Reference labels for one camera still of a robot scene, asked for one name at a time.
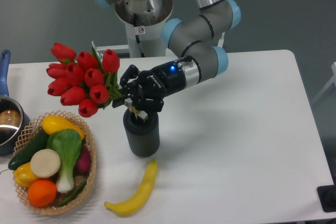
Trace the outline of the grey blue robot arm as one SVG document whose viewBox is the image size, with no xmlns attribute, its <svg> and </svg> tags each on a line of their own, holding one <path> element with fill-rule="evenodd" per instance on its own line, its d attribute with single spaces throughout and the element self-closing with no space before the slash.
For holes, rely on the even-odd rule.
<svg viewBox="0 0 336 224">
<path fill-rule="evenodd" d="M 130 66 L 120 79 L 121 97 L 113 107 L 125 105 L 145 112 L 160 112 L 163 99 L 223 73 L 228 56 L 222 46 L 209 46 L 215 36 L 234 28 L 241 19 L 233 0 L 196 0 L 200 14 L 190 22 L 170 17 L 172 0 L 95 0 L 113 5 L 124 23 L 132 58 L 164 56 L 176 60 L 139 71 Z"/>
</svg>

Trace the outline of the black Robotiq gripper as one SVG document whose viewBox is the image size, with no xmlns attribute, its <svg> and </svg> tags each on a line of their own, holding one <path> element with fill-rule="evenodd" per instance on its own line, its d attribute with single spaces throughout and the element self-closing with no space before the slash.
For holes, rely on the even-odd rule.
<svg viewBox="0 0 336 224">
<path fill-rule="evenodd" d="M 112 101 L 112 107 L 125 105 L 136 119 L 149 119 L 150 112 L 160 112 L 163 98 L 183 90 L 186 77 L 175 61 L 140 71 L 129 65 L 120 78 L 120 88 L 125 87 L 125 97 Z"/>
</svg>

